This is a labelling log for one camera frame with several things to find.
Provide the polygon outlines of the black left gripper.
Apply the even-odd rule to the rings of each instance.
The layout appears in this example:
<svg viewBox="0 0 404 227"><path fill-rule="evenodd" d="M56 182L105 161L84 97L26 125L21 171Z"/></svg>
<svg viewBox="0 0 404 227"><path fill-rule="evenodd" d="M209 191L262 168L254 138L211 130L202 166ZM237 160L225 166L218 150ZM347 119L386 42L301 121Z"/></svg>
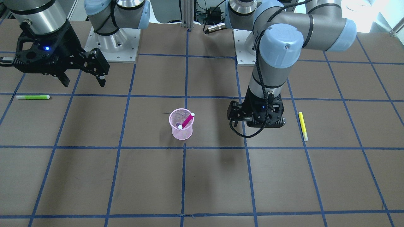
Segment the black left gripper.
<svg viewBox="0 0 404 227"><path fill-rule="evenodd" d="M267 123L265 128L280 128L285 125L284 118L284 105L281 95L274 97L273 94L269 95L268 104L265 100L254 95L250 89L247 89L245 99L242 103L231 101L227 109L227 119L232 121L247 122L247 126L260 128Z"/></svg>

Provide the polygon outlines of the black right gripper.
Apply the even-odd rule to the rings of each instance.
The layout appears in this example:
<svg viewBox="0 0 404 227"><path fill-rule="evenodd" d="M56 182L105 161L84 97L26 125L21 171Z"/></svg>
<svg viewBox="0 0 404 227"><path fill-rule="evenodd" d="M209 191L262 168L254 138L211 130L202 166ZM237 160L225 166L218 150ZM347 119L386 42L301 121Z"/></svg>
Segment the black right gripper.
<svg viewBox="0 0 404 227"><path fill-rule="evenodd" d="M64 87L70 83L65 71L81 69L95 76L99 86L105 86L109 63L99 48L91 51L82 48L70 22L45 35L35 34L32 26L28 22L20 24L22 33L17 41L12 66L23 73L52 75Z"/></svg>

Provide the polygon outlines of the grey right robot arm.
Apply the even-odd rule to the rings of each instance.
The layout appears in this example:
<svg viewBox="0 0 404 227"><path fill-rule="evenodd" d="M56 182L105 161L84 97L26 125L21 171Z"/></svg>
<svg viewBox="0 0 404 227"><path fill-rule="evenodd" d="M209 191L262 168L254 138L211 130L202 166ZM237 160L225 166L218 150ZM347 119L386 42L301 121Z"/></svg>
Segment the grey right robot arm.
<svg viewBox="0 0 404 227"><path fill-rule="evenodd" d="M151 13L148 0L85 0L85 12L97 38L97 46L86 51L57 0L5 0L4 4L22 33L15 56L1 57L1 66L51 75L65 87L70 83L67 69L90 73L104 87L110 69L104 53L125 47L123 29L146 29Z"/></svg>

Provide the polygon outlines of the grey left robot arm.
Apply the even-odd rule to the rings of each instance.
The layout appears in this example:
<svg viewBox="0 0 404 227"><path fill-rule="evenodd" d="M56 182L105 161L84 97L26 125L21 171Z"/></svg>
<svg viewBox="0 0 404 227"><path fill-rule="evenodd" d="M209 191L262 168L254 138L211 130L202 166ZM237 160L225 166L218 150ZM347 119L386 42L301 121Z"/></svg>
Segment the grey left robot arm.
<svg viewBox="0 0 404 227"><path fill-rule="evenodd" d="M342 17L339 0L307 0L306 12L289 12L278 0L227 0L225 26L252 32L255 63L242 103L232 101L228 120L249 127L284 125L283 89L302 49L342 52L357 35L357 26Z"/></svg>

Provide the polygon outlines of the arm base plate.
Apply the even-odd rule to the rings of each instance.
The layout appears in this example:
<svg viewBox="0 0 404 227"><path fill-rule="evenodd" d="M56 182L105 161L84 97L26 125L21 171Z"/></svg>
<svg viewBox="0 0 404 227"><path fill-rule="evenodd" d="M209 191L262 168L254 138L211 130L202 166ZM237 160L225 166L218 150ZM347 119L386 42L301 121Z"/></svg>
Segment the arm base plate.
<svg viewBox="0 0 404 227"><path fill-rule="evenodd" d="M120 28L113 35L101 36L91 27L85 51L98 48L109 63L136 63L141 31Z"/></svg>
<svg viewBox="0 0 404 227"><path fill-rule="evenodd" d="M252 67L256 62L254 34L248 30L233 30L237 65Z"/></svg>

